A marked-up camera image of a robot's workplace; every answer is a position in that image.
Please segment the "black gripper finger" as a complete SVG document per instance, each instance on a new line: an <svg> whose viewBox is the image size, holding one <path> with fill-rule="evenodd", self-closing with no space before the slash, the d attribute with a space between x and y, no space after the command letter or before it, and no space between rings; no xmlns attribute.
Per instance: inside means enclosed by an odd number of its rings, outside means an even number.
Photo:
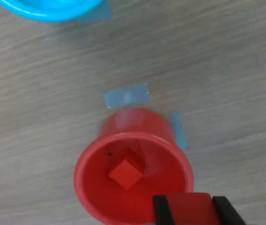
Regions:
<svg viewBox="0 0 266 225"><path fill-rule="evenodd" d="M153 196L156 225L175 225L170 207L165 195Z"/></svg>
<svg viewBox="0 0 266 225"><path fill-rule="evenodd" d="M213 196L212 202L222 225L246 225L227 197Z"/></svg>

